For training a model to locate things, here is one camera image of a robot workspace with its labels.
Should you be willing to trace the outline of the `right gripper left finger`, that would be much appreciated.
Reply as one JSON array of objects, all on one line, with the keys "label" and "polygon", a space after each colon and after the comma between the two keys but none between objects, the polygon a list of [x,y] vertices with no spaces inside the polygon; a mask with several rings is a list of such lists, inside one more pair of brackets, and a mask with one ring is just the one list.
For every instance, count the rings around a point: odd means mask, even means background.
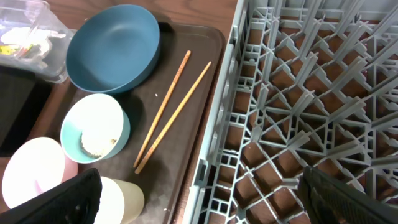
[{"label": "right gripper left finger", "polygon": [[1,224],[92,224],[100,207],[101,176],[90,168],[1,214]]}]

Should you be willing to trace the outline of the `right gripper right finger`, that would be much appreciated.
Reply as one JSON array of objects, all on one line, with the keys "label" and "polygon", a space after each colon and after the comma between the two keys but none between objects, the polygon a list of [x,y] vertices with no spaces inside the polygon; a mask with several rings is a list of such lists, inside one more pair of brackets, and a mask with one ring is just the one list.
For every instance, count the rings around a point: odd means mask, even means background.
[{"label": "right gripper right finger", "polygon": [[315,167],[304,168],[298,197],[312,223],[397,223],[397,209],[330,177]]}]

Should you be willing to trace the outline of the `white cup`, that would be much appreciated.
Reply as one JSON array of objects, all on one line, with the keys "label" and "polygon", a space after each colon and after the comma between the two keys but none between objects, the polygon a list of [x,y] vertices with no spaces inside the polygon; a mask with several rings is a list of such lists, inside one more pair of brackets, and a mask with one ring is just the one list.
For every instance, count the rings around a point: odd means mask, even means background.
[{"label": "white cup", "polygon": [[144,208],[141,188],[133,183],[101,176],[102,192],[94,224],[127,224]]}]

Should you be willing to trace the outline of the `light blue bowl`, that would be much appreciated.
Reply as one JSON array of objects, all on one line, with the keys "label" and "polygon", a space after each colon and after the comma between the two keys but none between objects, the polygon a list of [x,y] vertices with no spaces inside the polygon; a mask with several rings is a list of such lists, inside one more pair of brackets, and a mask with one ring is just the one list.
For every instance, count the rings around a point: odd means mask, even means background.
[{"label": "light blue bowl", "polygon": [[119,153],[130,131],[130,120],[118,101],[96,93],[80,99],[68,111],[60,130],[60,142],[69,159],[89,164]]}]

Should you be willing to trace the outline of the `white tissue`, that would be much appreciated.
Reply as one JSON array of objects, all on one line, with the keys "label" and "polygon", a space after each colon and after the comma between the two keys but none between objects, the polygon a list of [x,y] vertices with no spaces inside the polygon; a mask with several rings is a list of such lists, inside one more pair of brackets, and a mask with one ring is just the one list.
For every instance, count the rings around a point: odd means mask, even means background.
[{"label": "white tissue", "polygon": [[52,49],[52,43],[49,38],[64,39],[67,35],[60,34],[54,30],[34,29],[29,27],[14,27],[1,36],[2,45],[20,45],[26,46],[32,44],[33,47],[25,54],[4,55],[12,57],[22,63],[36,64],[41,69],[47,68],[48,65],[43,59]]}]

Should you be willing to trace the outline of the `yellow snack wrapper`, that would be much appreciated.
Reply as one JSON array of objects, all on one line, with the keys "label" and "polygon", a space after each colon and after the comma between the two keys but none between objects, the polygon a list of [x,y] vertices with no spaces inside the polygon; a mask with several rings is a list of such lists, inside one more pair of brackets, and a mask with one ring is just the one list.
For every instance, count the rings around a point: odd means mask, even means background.
[{"label": "yellow snack wrapper", "polygon": [[0,48],[0,52],[3,55],[13,55],[13,54],[25,55],[32,47],[33,47],[32,44],[26,46],[2,45]]}]

